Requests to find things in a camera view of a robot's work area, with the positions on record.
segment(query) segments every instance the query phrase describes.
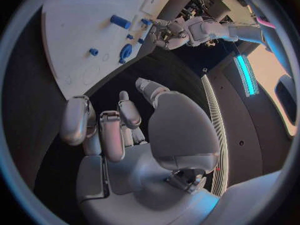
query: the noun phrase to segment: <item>metal grille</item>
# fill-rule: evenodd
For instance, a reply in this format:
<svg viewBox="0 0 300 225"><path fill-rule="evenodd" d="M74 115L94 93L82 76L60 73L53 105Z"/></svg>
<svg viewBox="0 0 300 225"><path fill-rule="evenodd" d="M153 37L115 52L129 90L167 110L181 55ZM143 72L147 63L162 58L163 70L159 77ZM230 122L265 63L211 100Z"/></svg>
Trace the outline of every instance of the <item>metal grille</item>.
<svg viewBox="0 0 300 225"><path fill-rule="evenodd" d="M216 99L214 90L211 86L209 78L204 75L202 83L206 93L208 106L210 110L210 117L216 134L220 142L220 156L216 168L213 172L211 193L216 196L221 196L226 188L228 181L228 150L225 127L223 124L222 115L219 109L218 101Z"/></svg>

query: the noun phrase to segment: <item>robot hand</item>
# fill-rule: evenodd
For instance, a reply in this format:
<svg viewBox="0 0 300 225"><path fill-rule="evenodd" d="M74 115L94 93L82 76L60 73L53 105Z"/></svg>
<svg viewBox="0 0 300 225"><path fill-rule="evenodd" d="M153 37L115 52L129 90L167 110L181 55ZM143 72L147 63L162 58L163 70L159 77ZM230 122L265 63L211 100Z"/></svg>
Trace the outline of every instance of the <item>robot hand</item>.
<svg viewBox="0 0 300 225"><path fill-rule="evenodd" d="M173 21L156 19L152 22L150 39L166 50L176 49L184 44L196 47L213 39L232 42L241 39L265 44L261 29L251 25L220 24L215 20L203 20L200 16L187 21L179 17Z"/></svg>

